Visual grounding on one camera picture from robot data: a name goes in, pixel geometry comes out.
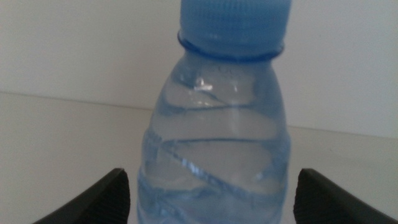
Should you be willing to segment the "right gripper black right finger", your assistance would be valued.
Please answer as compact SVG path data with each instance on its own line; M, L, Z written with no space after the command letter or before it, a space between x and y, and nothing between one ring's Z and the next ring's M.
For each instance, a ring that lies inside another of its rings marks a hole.
M397 224L314 169L298 175L293 213L298 224Z

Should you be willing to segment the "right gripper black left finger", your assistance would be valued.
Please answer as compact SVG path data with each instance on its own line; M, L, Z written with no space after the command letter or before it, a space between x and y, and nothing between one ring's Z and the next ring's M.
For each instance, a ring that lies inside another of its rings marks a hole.
M115 168L83 193L34 224L127 224L129 179Z

